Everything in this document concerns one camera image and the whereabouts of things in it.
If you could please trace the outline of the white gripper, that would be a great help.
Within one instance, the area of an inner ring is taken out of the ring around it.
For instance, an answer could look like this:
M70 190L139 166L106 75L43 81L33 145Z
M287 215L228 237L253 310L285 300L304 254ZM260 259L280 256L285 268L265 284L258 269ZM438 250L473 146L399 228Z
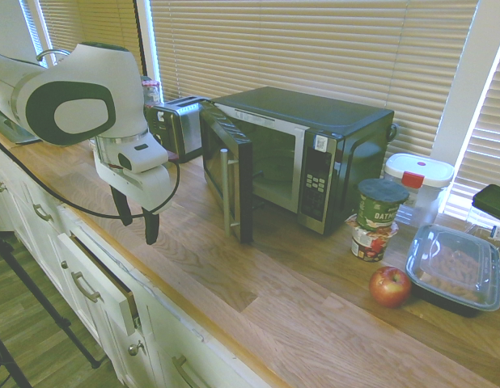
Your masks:
M159 215L166 205L163 203L172 193L172 184L167 169L163 165L142 173L126 169L108 167L94 155L95 168L99 177L111 187L112 198L124 226L133 222L127 199L142 207L147 245L156 242L159 235Z

